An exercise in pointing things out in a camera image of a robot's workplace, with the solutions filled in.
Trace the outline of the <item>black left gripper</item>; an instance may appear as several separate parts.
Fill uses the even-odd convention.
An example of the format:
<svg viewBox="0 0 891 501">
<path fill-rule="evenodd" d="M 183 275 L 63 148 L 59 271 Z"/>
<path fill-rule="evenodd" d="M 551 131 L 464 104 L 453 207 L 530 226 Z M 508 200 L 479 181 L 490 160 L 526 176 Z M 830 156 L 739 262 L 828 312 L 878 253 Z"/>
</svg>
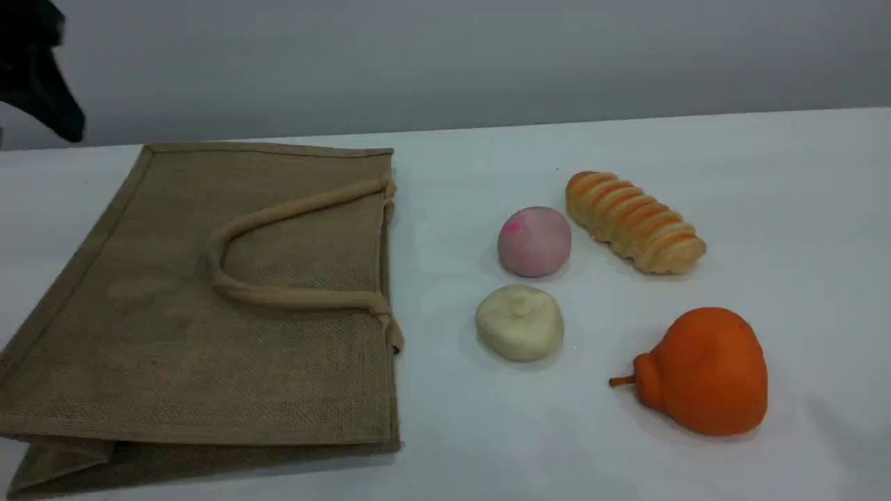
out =
<svg viewBox="0 0 891 501">
<path fill-rule="evenodd" d="M 86 115 L 64 82 L 54 48 L 63 44 L 66 16 L 52 1 L 2 1 L 1 100 L 35 118 L 61 139 L 80 143 Z M 44 63 L 26 63 L 31 52 Z"/>
</svg>

